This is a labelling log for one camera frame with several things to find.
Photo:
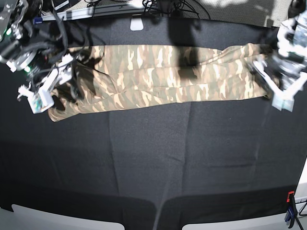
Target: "black fabric surface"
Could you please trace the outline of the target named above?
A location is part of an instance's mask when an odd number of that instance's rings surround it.
[[[91,19],[92,44],[223,49],[256,43],[266,30],[145,19],[144,31],[131,32],[129,21]],[[200,30],[191,29],[195,23]],[[179,31],[169,27],[175,24]],[[25,98],[16,101],[22,74],[5,65],[0,69],[1,208],[17,204],[119,222],[127,230],[179,230],[191,223],[283,213],[287,193],[298,184],[306,160],[307,91],[298,93],[292,113],[255,98],[77,115],[53,123],[47,113],[32,114]]]

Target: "green led light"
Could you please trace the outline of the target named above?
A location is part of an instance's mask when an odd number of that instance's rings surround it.
[[[11,28],[6,31],[6,35],[7,36],[9,36],[11,33],[12,33],[12,29]]]
[[[28,72],[30,72],[31,71],[31,69],[30,69],[30,67],[26,67],[26,68],[24,68],[24,70],[28,73]]]

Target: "cable bundle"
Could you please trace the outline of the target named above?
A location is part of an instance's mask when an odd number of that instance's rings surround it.
[[[193,0],[193,1],[196,2],[197,4],[199,4],[203,8],[203,10],[206,12],[209,19],[211,19],[208,11],[197,0]],[[198,18],[200,18],[199,13],[186,0],[169,0],[166,11],[161,10],[157,6],[157,0],[143,0],[142,3],[143,3],[143,6],[144,6],[144,13],[148,12],[150,15],[161,13],[161,14],[165,14],[165,15],[169,16],[171,13],[173,13],[175,11],[181,11],[181,12],[194,13],[194,14],[197,15]]]

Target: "camouflage fabric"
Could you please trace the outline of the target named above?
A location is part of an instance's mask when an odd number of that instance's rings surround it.
[[[93,46],[77,65],[84,100],[69,100],[64,89],[54,95],[53,121],[83,114],[199,101],[242,100],[264,96],[247,63],[260,45],[231,46],[220,51],[158,45]]]

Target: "camouflage pants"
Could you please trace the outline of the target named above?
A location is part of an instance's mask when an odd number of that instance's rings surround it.
[[[54,95],[62,109],[52,107],[53,121],[94,112],[154,105],[242,100],[264,96],[247,63],[260,55],[260,46],[231,46],[220,51],[158,45],[94,46],[78,64],[84,100],[69,100],[63,89]]]

